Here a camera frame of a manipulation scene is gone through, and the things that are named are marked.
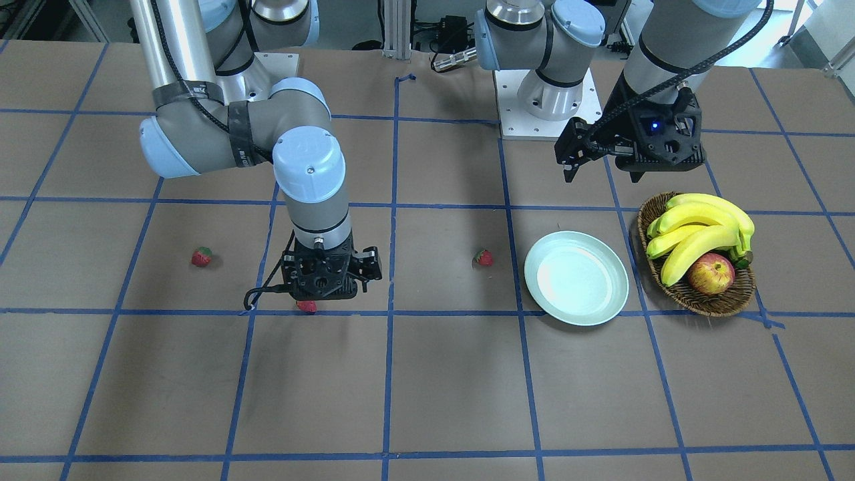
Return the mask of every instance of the basket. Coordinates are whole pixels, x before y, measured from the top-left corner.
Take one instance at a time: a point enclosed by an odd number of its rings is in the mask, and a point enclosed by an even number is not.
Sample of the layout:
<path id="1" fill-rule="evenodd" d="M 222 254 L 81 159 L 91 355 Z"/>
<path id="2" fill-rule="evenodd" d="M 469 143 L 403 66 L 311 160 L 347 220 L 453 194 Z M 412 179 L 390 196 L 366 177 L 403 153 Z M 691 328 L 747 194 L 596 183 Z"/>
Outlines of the basket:
<path id="1" fill-rule="evenodd" d="M 638 236 L 645 252 L 647 250 L 647 227 L 665 212 L 665 204 L 677 194 L 677 192 L 660 193 L 641 205 L 638 214 Z M 665 287 L 660 275 L 667 257 L 665 255 L 661 258 L 647 259 L 653 279 L 671 299 L 689 311 L 713 318 L 733 316 L 748 306 L 757 290 L 751 267 L 737 269 L 733 285 L 721 294 L 701 294 L 692 288 L 685 278 L 673 286 Z"/>

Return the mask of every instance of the strawberry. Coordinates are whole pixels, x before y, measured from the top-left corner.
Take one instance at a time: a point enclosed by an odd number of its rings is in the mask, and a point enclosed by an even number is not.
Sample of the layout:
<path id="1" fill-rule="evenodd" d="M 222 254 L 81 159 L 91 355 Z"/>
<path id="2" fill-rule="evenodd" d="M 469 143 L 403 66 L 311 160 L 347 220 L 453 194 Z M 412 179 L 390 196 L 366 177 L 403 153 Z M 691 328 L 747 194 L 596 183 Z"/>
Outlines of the strawberry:
<path id="1" fill-rule="evenodd" d="M 492 253 L 487 249 L 481 249 L 473 260 L 480 265 L 489 267 L 492 265 Z"/>
<path id="2" fill-rule="evenodd" d="M 314 314 L 315 312 L 318 312 L 318 306 L 313 300 L 298 300 L 297 309 L 303 312 L 307 312 L 309 314 Z"/>
<path id="3" fill-rule="evenodd" d="M 213 253 L 207 247 L 199 247 L 193 251 L 193 257 L 190 258 L 191 264 L 197 267 L 204 267 L 211 262 Z"/>

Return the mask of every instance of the apple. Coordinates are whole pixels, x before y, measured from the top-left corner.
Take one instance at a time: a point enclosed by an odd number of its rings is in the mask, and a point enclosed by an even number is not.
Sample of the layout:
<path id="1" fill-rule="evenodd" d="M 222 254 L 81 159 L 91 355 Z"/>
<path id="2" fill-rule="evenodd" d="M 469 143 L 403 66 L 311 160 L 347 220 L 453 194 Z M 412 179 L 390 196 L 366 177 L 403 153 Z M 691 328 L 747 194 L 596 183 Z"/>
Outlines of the apple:
<path id="1" fill-rule="evenodd" d="M 721 294 L 733 285 L 736 271 L 730 261 L 722 255 L 708 252 L 692 264 L 688 281 L 701 294 Z"/>

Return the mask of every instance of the light blue plate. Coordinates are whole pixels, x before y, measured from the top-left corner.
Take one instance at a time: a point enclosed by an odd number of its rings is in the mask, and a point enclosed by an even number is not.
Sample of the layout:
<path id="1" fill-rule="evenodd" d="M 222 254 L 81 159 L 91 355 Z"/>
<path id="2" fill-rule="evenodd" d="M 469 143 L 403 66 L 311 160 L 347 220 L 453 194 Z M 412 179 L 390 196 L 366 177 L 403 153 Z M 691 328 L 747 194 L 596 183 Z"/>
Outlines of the light blue plate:
<path id="1" fill-rule="evenodd" d="M 567 324 L 602 324 L 627 303 L 629 278 L 623 262 L 601 240 L 581 232 L 541 238 L 528 251 L 524 270 L 534 300 Z"/>

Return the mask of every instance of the robotic arm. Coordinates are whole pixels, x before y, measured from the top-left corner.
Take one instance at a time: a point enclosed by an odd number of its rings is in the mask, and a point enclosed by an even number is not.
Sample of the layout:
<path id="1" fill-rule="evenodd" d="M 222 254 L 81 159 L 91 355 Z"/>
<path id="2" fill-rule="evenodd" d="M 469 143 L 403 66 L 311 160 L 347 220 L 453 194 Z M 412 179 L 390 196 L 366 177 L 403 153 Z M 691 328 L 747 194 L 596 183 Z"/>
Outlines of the robotic arm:
<path id="1" fill-rule="evenodd" d="M 316 38 L 315 0 L 256 0 L 251 11 L 237 0 L 132 7 L 157 110 L 140 126 L 151 168 L 175 178 L 274 166 L 296 243 L 277 264 L 282 284 L 255 290 L 349 299 L 357 282 L 364 291 L 381 279 L 377 248 L 353 248 L 345 158 L 321 90 L 298 77 L 272 78 L 254 55 Z"/>
<path id="2" fill-rule="evenodd" d="M 728 45 L 759 0 L 661 0 L 638 47 L 593 124 L 577 113 L 583 77 L 600 45 L 605 20 L 585 0 L 486 0 L 475 20 L 475 48 L 434 65 L 439 71 L 477 58 L 488 70 L 531 69 L 517 91 L 533 117 L 566 122 L 555 145 L 564 180 L 605 155 L 637 182 L 648 171 L 685 171 L 706 159 L 701 109 L 694 92 L 719 59 L 751 39 L 771 15 Z"/>

